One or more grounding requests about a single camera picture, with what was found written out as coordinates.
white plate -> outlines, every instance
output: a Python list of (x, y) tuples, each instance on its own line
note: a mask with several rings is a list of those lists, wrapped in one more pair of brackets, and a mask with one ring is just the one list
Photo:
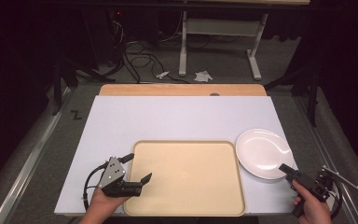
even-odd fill
[(240, 163), (253, 175), (265, 179), (285, 176), (279, 170), (282, 163), (293, 167), (295, 162), (287, 142), (276, 133), (252, 129), (241, 134), (236, 144)]

